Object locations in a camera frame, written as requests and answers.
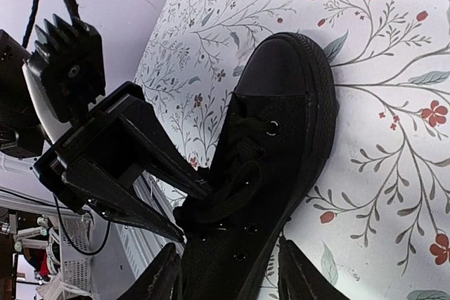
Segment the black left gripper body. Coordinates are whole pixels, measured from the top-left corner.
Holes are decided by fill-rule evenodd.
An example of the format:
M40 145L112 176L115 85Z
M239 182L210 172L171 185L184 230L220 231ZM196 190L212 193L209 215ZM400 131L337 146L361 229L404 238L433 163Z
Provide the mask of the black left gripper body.
M87 198L84 193L68 187L63 182L63 172L78 157L94 148L94 144L100 141L100 135L118 117L113 110L129 96L144 98L139 85L126 81L90 110L85 122L70 127L34 163L33 172L39 182L76 214L84 213L82 208L87 203Z

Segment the black shoelace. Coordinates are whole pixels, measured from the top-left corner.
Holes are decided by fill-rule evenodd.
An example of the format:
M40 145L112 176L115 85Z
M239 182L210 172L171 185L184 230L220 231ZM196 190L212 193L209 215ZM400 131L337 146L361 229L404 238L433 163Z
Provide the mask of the black shoelace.
M243 208L260 189L259 161L266 150L258 142L272 131L271 123L233 113L226 118L208 169L198 173L213 188L207 197L187 197L175 208L174 217L187 236L207 230L225 230L226 219Z

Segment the black canvas sneaker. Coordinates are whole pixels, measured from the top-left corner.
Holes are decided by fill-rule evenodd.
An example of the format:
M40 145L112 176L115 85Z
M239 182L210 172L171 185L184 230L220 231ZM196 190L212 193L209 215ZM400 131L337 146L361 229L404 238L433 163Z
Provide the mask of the black canvas sneaker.
M266 38L232 93L226 118L233 113L271 123L258 138L266 150L260 189L226 219L225 230L186 237L184 299L257 298L282 228L332 150L337 101L324 51L299 33Z

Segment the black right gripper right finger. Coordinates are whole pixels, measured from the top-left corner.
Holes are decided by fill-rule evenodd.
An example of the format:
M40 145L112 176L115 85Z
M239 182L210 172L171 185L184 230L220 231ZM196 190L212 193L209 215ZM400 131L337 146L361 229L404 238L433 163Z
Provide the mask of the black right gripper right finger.
M279 243L279 299L349 300L324 278L292 240L280 237Z

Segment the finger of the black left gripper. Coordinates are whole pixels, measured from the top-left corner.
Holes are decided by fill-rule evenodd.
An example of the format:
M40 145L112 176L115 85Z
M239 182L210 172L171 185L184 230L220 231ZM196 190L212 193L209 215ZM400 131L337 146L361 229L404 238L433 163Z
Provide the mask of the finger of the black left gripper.
M76 159L64 171L63 182L107 221L149 230L174 242L183 241L182 231L167 217L88 157Z
M201 200L212 194L209 183L183 158L149 103L132 103L122 125L142 167L187 195Z

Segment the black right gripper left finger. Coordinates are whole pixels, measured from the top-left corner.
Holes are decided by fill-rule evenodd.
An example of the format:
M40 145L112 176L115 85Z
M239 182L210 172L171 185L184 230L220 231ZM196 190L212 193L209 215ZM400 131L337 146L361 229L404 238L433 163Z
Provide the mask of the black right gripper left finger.
M182 299L181 257L168 243L118 300Z

